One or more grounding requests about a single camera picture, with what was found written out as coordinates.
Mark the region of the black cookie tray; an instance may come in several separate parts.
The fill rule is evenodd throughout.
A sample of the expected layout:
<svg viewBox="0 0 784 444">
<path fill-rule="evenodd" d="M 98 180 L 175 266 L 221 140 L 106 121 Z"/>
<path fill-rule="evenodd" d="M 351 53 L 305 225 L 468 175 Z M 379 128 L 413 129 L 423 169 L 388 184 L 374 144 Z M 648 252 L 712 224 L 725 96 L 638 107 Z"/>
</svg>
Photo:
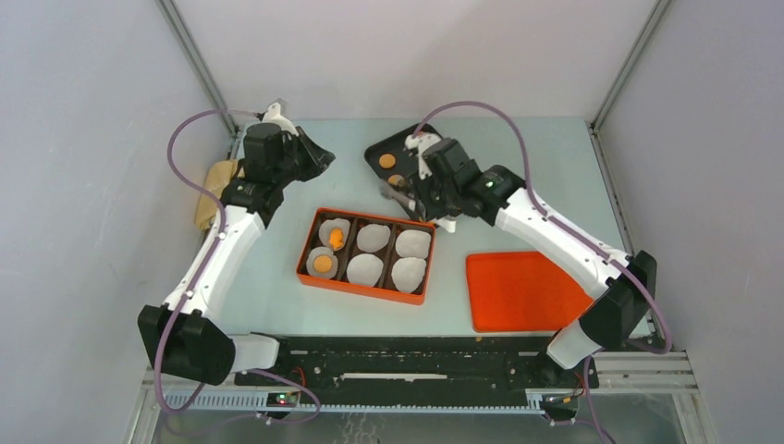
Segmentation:
<svg viewBox="0 0 784 444">
<path fill-rule="evenodd" d="M 442 186 L 423 160 L 424 152 L 442 139 L 430 124 L 420 130 L 414 124 L 367 148 L 364 159 L 382 181 L 382 196 L 411 211 L 422 202 L 445 204 Z"/>
</svg>

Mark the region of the metal tongs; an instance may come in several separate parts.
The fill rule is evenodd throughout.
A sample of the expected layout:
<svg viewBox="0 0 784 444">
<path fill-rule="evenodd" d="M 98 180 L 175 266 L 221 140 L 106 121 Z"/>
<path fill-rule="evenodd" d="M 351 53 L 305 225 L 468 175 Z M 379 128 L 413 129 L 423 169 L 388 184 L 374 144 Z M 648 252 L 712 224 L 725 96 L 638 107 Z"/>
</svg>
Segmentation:
<svg viewBox="0 0 784 444">
<path fill-rule="evenodd" d="M 428 216 L 423 209 L 421 203 L 408 194 L 397 191 L 392 185 L 383 182 L 380 185 L 380 192 L 383 197 L 388 200 L 393 200 L 406 208 L 408 211 L 414 213 L 422 222 L 430 223 L 444 229 L 448 233 L 454 233 L 457 229 L 457 221 L 455 218 L 447 216 L 440 218 L 433 218 Z"/>
</svg>

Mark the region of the orange compartment box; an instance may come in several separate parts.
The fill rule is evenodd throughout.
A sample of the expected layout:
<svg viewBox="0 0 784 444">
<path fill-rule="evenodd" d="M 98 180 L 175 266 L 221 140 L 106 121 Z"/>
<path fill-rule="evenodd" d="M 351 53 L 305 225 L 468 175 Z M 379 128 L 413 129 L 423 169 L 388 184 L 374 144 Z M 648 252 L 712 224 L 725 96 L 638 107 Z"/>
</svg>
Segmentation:
<svg viewBox="0 0 784 444">
<path fill-rule="evenodd" d="M 422 305 L 434 250 L 433 224 L 320 208 L 296 274 L 306 286 Z"/>
</svg>

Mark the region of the orange fish cookie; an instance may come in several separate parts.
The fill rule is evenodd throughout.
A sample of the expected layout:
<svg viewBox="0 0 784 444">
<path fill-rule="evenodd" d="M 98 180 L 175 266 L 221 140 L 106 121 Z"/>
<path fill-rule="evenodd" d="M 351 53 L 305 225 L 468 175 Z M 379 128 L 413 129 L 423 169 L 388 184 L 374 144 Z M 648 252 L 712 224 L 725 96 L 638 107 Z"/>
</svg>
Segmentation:
<svg viewBox="0 0 784 444">
<path fill-rule="evenodd" d="M 341 250 L 345 245 L 345 232 L 342 228 L 333 228 L 328 235 L 328 244 L 333 251 Z"/>
</svg>

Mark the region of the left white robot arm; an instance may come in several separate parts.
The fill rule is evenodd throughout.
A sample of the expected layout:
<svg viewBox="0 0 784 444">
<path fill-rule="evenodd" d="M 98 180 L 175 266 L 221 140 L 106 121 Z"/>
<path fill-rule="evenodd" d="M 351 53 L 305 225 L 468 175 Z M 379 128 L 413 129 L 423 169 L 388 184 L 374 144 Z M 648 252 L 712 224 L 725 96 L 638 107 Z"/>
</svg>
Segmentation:
<svg viewBox="0 0 784 444">
<path fill-rule="evenodd" d="M 144 306 L 138 316 L 157 376 L 218 385 L 232 373 L 256 369 L 275 386 L 291 376 L 292 361 L 279 351 L 278 339 L 258 333 L 228 335 L 219 319 L 244 258 L 284 202 L 285 188 L 322 175 L 335 156 L 287 118 L 279 101 L 252 117 L 255 121 L 240 141 L 244 155 L 239 170 L 220 193 L 175 173 L 215 204 L 216 215 L 175 289 L 160 305 Z"/>
</svg>

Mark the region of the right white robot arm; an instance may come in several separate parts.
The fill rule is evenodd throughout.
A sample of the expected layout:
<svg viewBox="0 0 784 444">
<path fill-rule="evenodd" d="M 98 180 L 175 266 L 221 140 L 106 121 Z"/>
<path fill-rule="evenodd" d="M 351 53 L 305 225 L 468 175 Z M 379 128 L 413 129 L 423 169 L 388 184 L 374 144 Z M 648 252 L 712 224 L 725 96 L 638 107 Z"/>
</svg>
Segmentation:
<svg viewBox="0 0 784 444">
<path fill-rule="evenodd" d="M 455 139 L 409 135 L 404 150 L 418 164 L 407 179 L 418 216 L 448 231 L 454 231 L 458 216 L 481 218 L 528 243 L 591 299 L 549 341 L 537 363 L 548 386 L 564 385 L 586 357 L 620 346 L 648 315 L 656 272 L 650 254 L 631 256 L 597 240 L 541 203 L 532 186 L 508 168 L 481 170 Z"/>
</svg>

